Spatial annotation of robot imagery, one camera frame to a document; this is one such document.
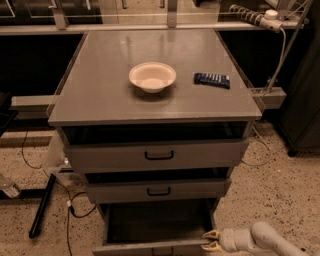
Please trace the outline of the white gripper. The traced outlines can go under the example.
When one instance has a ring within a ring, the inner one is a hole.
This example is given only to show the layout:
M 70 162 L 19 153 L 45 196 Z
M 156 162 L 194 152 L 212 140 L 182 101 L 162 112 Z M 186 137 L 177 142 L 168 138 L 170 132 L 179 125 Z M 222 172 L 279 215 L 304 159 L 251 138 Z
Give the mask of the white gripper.
M 248 228 L 224 228 L 221 232 L 219 230 L 211 230 L 204 233 L 202 237 L 212 240 L 219 239 L 220 244 L 217 241 L 213 241 L 210 244 L 201 246 L 207 252 L 221 252 L 222 248 L 229 253 L 248 252 L 254 245 Z

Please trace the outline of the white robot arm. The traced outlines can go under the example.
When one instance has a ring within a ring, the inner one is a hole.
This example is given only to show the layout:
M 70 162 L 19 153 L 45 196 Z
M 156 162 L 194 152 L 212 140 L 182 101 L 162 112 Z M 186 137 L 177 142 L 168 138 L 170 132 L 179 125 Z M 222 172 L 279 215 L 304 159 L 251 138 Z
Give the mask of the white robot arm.
M 307 254 L 264 221 L 256 222 L 249 228 L 211 230 L 202 238 L 210 240 L 209 244 L 202 245 L 207 252 L 248 252 L 253 256 L 320 256 L 320 250 L 312 255 Z

